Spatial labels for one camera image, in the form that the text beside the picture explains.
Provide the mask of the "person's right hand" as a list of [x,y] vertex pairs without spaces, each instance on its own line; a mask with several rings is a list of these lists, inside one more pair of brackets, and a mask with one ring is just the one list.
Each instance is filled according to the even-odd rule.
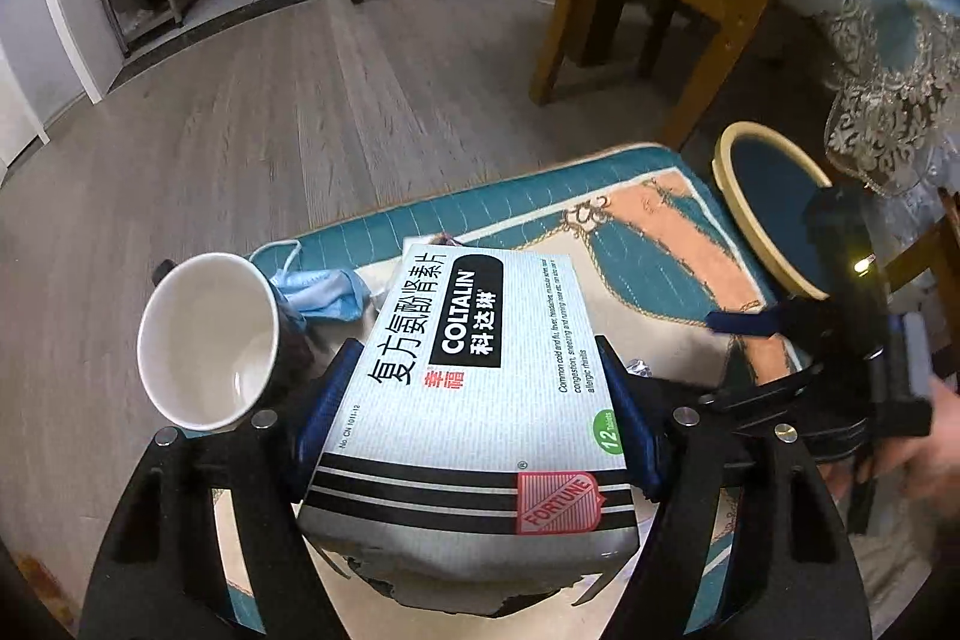
[[960,422],[958,395],[942,378],[929,379],[932,401],[931,432],[919,438],[887,438],[857,470],[846,463],[820,464],[818,471],[828,491],[839,500],[853,484],[901,474],[901,492],[924,500],[947,520],[958,518],[958,464]]

